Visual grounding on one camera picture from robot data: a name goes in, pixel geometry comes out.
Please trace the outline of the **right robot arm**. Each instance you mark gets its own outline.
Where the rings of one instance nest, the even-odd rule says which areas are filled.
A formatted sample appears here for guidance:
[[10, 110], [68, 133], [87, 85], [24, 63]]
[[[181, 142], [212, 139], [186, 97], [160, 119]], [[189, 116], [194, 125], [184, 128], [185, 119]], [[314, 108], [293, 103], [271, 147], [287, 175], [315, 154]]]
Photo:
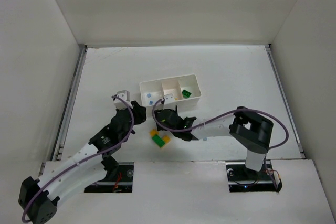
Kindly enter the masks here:
[[161, 109], [153, 112], [157, 129], [171, 132], [186, 142], [209, 137], [233, 137], [247, 149], [245, 167], [259, 172], [269, 151], [273, 122], [245, 107], [226, 118], [209, 123], [196, 117], [182, 118], [177, 109]]

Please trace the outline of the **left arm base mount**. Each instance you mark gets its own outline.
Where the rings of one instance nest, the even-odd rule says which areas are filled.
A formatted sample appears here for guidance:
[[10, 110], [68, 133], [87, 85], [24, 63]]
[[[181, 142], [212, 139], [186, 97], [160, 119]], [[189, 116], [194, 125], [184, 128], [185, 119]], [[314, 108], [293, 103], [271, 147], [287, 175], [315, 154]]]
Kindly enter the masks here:
[[84, 193], [132, 193], [134, 178], [134, 163], [119, 163], [117, 171], [106, 174], [105, 178], [84, 189]]

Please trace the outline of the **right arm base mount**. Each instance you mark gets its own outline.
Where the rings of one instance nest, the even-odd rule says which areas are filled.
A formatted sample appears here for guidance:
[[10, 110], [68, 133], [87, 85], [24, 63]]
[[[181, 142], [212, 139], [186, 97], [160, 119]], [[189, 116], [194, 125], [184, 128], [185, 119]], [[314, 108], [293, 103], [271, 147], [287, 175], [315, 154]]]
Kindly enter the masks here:
[[273, 169], [271, 162], [267, 168], [256, 172], [248, 169], [243, 163], [228, 163], [226, 165], [228, 189], [230, 193], [275, 192], [283, 187], [280, 174]]

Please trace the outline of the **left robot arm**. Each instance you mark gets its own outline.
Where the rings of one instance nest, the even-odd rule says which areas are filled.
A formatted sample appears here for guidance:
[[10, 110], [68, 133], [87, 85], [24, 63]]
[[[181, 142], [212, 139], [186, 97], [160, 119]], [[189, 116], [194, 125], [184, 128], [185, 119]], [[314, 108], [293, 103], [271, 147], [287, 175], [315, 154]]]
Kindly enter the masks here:
[[18, 198], [22, 223], [48, 222], [69, 197], [116, 174], [119, 163], [112, 155], [134, 133], [133, 127], [146, 121], [146, 108], [118, 96], [113, 99], [115, 116], [82, 149], [53, 171], [23, 180]]

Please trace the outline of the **green lego cube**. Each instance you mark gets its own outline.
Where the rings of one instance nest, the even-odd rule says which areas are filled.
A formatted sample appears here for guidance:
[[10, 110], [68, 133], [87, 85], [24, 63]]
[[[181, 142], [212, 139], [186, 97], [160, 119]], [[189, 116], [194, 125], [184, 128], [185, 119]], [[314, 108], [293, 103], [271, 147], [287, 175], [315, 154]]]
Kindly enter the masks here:
[[183, 98], [188, 99], [188, 98], [191, 97], [191, 95], [192, 95], [191, 92], [189, 92], [189, 91], [187, 91], [187, 90], [185, 90], [185, 89], [182, 90], [182, 97], [183, 97]]

